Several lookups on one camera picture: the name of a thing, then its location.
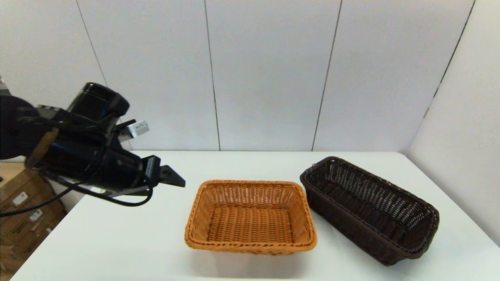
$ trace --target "white wall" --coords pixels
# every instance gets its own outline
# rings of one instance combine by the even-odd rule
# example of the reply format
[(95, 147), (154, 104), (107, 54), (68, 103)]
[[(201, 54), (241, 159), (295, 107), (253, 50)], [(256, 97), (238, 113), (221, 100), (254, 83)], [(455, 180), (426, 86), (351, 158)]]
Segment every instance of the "white wall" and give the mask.
[(107, 82), (135, 150), (405, 151), (472, 0), (340, 3), (0, 1), (0, 74), (62, 108)]
[(314, 150), (408, 149), (472, 3), (343, 1)]
[(13, 96), (67, 108), (89, 81), (104, 84), (74, 1), (0, 1), (0, 74)]
[(107, 85), (146, 120), (135, 150), (219, 150), (203, 0), (78, 0)]
[(500, 1), (477, 0), (408, 157), (500, 245)]
[(208, 0), (221, 150), (308, 151), (340, 0)]

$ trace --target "wicker basket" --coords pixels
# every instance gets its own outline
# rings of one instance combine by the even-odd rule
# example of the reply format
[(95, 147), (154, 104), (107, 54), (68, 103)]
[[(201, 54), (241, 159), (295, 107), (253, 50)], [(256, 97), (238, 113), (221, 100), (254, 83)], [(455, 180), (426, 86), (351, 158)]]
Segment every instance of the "wicker basket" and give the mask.
[(311, 209), (386, 266), (422, 256), (438, 229), (432, 205), (343, 159), (323, 159), (300, 181)]
[(289, 255), (311, 250), (317, 238), (300, 185), (210, 180), (199, 187), (184, 240), (194, 249)]

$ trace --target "cardboard box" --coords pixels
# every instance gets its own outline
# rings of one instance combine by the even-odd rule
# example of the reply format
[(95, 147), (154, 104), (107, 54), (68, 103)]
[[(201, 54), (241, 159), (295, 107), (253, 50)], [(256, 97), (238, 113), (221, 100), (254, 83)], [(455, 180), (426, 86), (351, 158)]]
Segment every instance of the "cardboard box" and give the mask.
[(24, 261), (0, 259), (1, 269), (7, 272), (16, 272), (23, 264)]
[(0, 260), (18, 261), (24, 262), (25, 260), (18, 257), (17, 255), (0, 252)]
[(0, 204), (7, 200), (14, 192), (37, 176), (35, 170), (25, 169), (23, 163), (0, 163)]
[(52, 192), (52, 188), (50, 187), (50, 185), (46, 183), (38, 174), (31, 177), (22, 185), (18, 185), (18, 183), (16, 183), (17, 178), (18, 176), (14, 179), (11, 179), (0, 189), (3, 191), (5, 187), (9, 186), (9, 189), (6, 189), (6, 191), (3, 193), (10, 194), (10, 196), (6, 199), (4, 199), (5, 197), (3, 195), (1, 197), (2, 199), (4, 199), (0, 207), (3, 213), (12, 212), (28, 207), (29, 205), (27, 203), (30, 201), (30, 199), (40, 192), (47, 192), (49, 190)]
[(0, 245), (0, 252), (26, 260), (48, 235), (48, 231), (40, 231), (38, 234), (29, 231), (16, 245)]
[[(50, 193), (38, 194), (33, 197), (28, 206), (39, 204), (52, 198)], [(37, 224), (43, 220), (50, 222), (57, 214), (63, 212), (63, 206), (59, 201), (54, 201), (48, 205), (42, 206), (36, 210), (23, 214), (3, 218), (1, 222), (0, 237), (2, 245), (15, 245)]]

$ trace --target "basket rim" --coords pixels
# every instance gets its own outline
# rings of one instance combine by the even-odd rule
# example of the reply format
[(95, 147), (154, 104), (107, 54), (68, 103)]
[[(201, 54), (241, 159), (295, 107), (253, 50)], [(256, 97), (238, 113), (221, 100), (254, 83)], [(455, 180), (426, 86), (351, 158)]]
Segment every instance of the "basket rim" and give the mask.
[[(299, 195), (299, 200), (301, 201), (301, 207), (303, 213), (306, 217), (306, 228), (309, 232), (309, 241), (296, 243), (296, 242), (242, 242), (242, 241), (207, 241), (200, 240), (193, 237), (193, 226), (194, 226), (194, 217), (198, 210), (198, 205), (201, 200), (201, 195), (204, 190), (213, 184), (265, 184), (265, 185), (288, 185), (291, 186), (292, 189)], [(196, 197), (194, 199), (194, 203), (191, 209), (191, 213), (189, 214), (189, 219), (187, 221), (187, 225), (184, 232), (184, 240), (188, 244), (188, 246), (192, 248), (196, 248), (196, 246), (214, 246), (214, 247), (253, 247), (259, 248), (261, 250), (265, 250), (266, 248), (273, 248), (273, 251), (283, 249), (293, 248), (292, 252), (300, 252), (300, 251), (308, 251), (316, 246), (318, 241), (318, 237), (316, 234), (316, 229), (314, 227), (313, 218), (311, 216), (311, 211), (307, 202), (307, 197), (302, 189), (302, 187), (293, 181), (280, 181), (280, 180), (232, 180), (232, 179), (212, 179), (203, 182), (198, 192), (196, 193)]]
[[(408, 249), (406, 247), (401, 246), (399, 243), (396, 243), (392, 239), (388, 238), (387, 235), (383, 234), (378, 229), (374, 228), (371, 224), (367, 223), (366, 221), (364, 221), (363, 219), (361, 219), (359, 216), (357, 216), (356, 214), (354, 214), (353, 212), (351, 212), (349, 209), (347, 209), (344, 206), (340, 205), (337, 201), (335, 201), (330, 196), (328, 196), (327, 194), (325, 194), (324, 192), (322, 192), (320, 189), (318, 189), (316, 186), (314, 186), (313, 184), (311, 184), (306, 179), (307, 175), (309, 175), (310, 173), (312, 173), (313, 171), (315, 171), (319, 166), (321, 166), (321, 165), (323, 165), (326, 162), (329, 162), (331, 160), (336, 160), (336, 161), (345, 163), (345, 164), (347, 164), (349, 166), (352, 166), (353, 168), (355, 168), (357, 170), (360, 170), (361, 172), (365, 173), (370, 178), (372, 178), (374, 180), (377, 180), (377, 181), (381, 181), (381, 182), (387, 184), (388, 187), (391, 188), (391, 189), (393, 189), (394, 192), (396, 192), (396, 193), (398, 193), (400, 195), (403, 195), (403, 196), (410, 197), (412, 200), (414, 200), (418, 204), (421, 204), (421, 205), (424, 205), (425, 207), (428, 207), (428, 210), (433, 215), (431, 216), (432, 221), (430, 223), (429, 230), (428, 230), (427, 234), (425, 235), (425, 238), (422, 240), (422, 243), (418, 247), (415, 247), (414, 250), (411, 250), (411, 249)], [(352, 216), (354, 219), (356, 219), (357, 221), (359, 221), (365, 228), (368, 228), (370, 231), (372, 231), (384, 244), (386, 244), (387, 246), (393, 248), (393, 250), (397, 251), (399, 254), (404, 255), (406, 257), (410, 258), (410, 257), (414, 257), (415, 255), (418, 256), (419, 254), (423, 254), (424, 253), (423, 250), (426, 248), (427, 241), (429, 241), (433, 237), (433, 235), (436, 233), (436, 230), (438, 228), (438, 224), (439, 224), (439, 211), (436, 208), (434, 208), (434, 206), (432, 206), (430, 203), (424, 201), (421, 198), (418, 198), (414, 194), (408, 192), (407, 190), (402, 189), (401, 187), (395, 185), (394, 183), (392, 183), (392, 182), (390, 182), (390, 181), (388, 181), (386, 179), (383, 179), (383, 178), (381, 178), (381, 177), (379, 177), (379, 176), (377, 176), (377, 175), (375, 175), (375, 174), (373, 174), (373, 173), (371, 173), (371, 172), (369, 172), (369, 171), (367, 171), (367, 170), (365, 170), (365, 169), (363, 169), (361, 167), (358, 167), (358, 166), (356, 166), (356, 165), (354, 165), (354, 164), (352, 164), (352, 163), (350, 163), (347, 160), (344, 160), (342, 158), (335, 157), (335, 156), (328, 156), (325, 159), (323, 159), (323, 160), (321, 160), (321, 161), (313, 164), (310, 168), (306, 169), (300, 175), (300, 181), (302, 182), (302, 184), (304, 185), (304, 188), (306, 190), (312, 190), (315, 193), (317, 193), (318, 195), (324, 197), (330, 203), (335, 204), (335, 206), (337, 206), (340, 209), (342, 209), (349, 216)]]

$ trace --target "black cable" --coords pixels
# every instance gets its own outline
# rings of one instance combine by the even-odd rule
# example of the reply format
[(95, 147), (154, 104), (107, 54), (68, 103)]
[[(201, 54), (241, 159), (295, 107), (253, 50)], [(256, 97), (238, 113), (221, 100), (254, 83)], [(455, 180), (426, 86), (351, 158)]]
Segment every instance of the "black cable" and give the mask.
[(137, 206), (141, 206), (141, 205), (146, 204), (151, 199), (151, 197), (153, 196), (153, 184), (151, 183), (150, 178), (143, 171), (139, 170), (138, 172), (141, 174), (141, 176), (146, 181), (146, 183), (147, 183), (147, 185), (149, 187), (148, 188), (149, 192), (147, 194), (147, 197), (144, 200), (142, 200), (140, 202), (135, 202), (135, 203), (125, 202), (125, 201), (121, 201), (121, 200), (116, 200), (116, 199), (113, 199), (113, 198), (111, 198), (109, 196), (102, 195), (100, 193), (90, 191), (90, 190), (88, 190), (86, 188), (78, 186), (78, 184), (70, 183), (70, 182), (68, 182), (68, 181), (60, 178), (59, 176), (57, 176), (54, 173), (49, 172), (49, 171), (43, 171), (43, 174), (47, 178), (60, 183), (61, 185), (67, 187), (70, 190), (74, 190), (74, 191), (77, 191), (77, 192), (80, 192), (80, 193), (83, 193), (83, 194), (94, 196), (94, 197), (97, 197), (99, 199), (103, 199), (103, 200), (106, 200), (106, 201), (109, 201), (109, 202), (116, 203), (118, 205), (127, 206), (127, 207), (137, 207)]
[(68, 194), (70, 191), (71, 191), (71, 189), (66, 189), (63, 192), (59, 193), (58, 195), (56, 195), (56, 196), (52, 197), (51, 199), (49, 199), (49, 200), (47, 200), (45, 202), (42, 202), (42, 203), (40, 203), (38, 205), (34, 205), (34, 206), (31, 206), (31, 207), (28, 207), (28, 208), (19, 209), (19, 210), (15, 210), (15, 211), (0, 212), (0, 218), (14, 216), (14, 215), (26, 213), (26, 212), (29, 212), (29, 211), (33, 211), (35, 209), (38, 209), (40, 207), (43, 207), (43, 206), (45, 206), (47, 204), (50, 204), (50, 203), (56, 201), (57, 199), (65, 196), (66, 194)]

